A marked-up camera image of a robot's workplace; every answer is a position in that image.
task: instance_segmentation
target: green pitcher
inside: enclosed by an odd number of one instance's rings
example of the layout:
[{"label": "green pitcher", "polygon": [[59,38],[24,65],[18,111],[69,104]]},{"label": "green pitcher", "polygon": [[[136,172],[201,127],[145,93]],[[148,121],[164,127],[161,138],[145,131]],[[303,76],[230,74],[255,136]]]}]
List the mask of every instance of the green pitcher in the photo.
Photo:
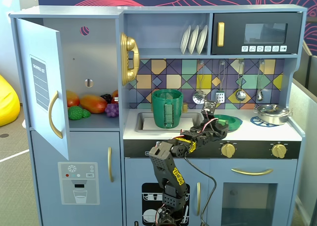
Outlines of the green pitcher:
[{"label": "green pitcher", "polygon": [[177,90],[158,90],[152,94],[155,124],[160,128],[175,128],[182,115],[183,93]]}]

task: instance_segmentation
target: cabinet handle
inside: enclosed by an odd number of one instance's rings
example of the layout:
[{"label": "cabinet handle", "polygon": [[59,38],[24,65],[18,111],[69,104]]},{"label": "cabinet handle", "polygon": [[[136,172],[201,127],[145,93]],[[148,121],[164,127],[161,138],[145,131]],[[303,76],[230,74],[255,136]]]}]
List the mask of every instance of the cabinet handle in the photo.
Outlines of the cabinet handle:
[{"label": "cabinet handle", "polygon": [[218,47],[223,47],[223,42],[224,42],[224,23],[219,22],[218,23],[218,42],[217,46]]},{"label": "cabinet handle", "polygon": [[196,215],[199,215],[200,212],[200,202],[201,202],[201,196],[200,196],[200,182],[197,182],[197,212]]},{"label": "cabinet handle", "polygon": [[108,147],[108,175],[110,182],[113,182],[112,170],[111,170],[111,147]]},{"label": "cabinet handle", "polygon": [[55,125],[53,124],[53,120],[52,120],[52,109],[53,109],[53,105],[57,99],[58,99],[58,92],[56,91],[50,104],[49,104],[49,121],[50,121],[50,126],[51,126],[51,129],[53,130],[53,132],[59,138],[63,138],[63,134],[55,127]]},{"label": "cabinet handle", "polygon": [[[133,52],[133,69],[129,69],[129,51]],[[122,65],[122,85],[133,81],[138,74],[140,65],[140,54],[137,43],[131,37],[121,33],[121,65]]]},{"label": "cabinet handle", "polygon": [[233,168],[231,170],[236,172],[236,173],[243,174],[243,175],[266,175],[266,174],[270,174],[273,171],[273,169],[267,169],[267,170],[261,171],[261,172],[249,172],[249,171],[244,171],[244,170],[240,170],[237,168]]}]

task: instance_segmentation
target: pot lid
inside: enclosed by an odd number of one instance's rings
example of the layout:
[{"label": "pot lid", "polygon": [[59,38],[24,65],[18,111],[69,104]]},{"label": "pot lid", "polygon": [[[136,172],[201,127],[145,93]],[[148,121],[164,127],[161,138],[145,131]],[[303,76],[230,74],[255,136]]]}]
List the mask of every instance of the pot lid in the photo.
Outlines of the pot lid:
[{"label": "pot lid", "polygon": [[271,115],[271,116],[286,116],[289,115],[289,110],[287,108],[284,108],[282,106],[278,105],[264,105],[259,106],[258,111],[260,113],[263,113],[265,115]]}]

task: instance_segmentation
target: purple grapes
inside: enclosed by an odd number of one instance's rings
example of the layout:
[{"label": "purple grapes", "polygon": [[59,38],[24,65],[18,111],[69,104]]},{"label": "purple grapes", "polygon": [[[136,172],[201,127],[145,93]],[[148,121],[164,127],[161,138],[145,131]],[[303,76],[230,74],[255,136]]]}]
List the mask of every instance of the purple grapes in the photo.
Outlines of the purple grapes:
[{"label": "purple grapes", "polygon": [[119,116],[119,104],[108,104],[105,112],[108,117],[117,117]]}]

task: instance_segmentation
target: spoon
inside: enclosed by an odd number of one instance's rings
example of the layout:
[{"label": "spoon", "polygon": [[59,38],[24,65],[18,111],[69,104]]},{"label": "spoon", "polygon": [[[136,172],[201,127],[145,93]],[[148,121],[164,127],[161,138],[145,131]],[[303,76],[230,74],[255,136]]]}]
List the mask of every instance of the spoon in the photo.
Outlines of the spoon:
[{"label": "spoon", "polygon": [[[204,63],[202,61],[199,61],[198,65],[204,65]],[[199,91],[196,91],[193,95],[193,101],[196,103],[196,104],[203,104],[205,103],[205,98],[206,98],[206,94],[205,92],[203,92],[201,90],[201,84],[202,84],[202,80],[204,78],[204,66],[202,67],[203,69],[203,76],[202,78],[199,80]]]},{"label": "spoon", "polygon": [[[242,65],[242,76],[240,78],[240,67],[241,67],[241,65]],[[239,60],[239,72],[238,72],[239,89],[236,92],[236,98],[237,98],[238,101],[244,101],[246,99],[246,97],[247,97],[247,94],[245,93],[245,91],[241,89],[243,74],[244,74],[244,60]]]},{"label": "spoon", "polygon": [[[261,76],[261,79],[259,79],[259,74],[260,74],[260,68],[261,65],[263,65],[263,74]],[[261,82],[264,76],[264,70],[265,70],[265,61],[264,60],[260,60],[260,66],[259,66],[259,71],[258,71],[258,80],[259,81],[259,85],[258,85],[258,92],[257,92],[257,101],[262,101],[264,99],[263,93],[262,93],[262,89],[261,89]]]}]

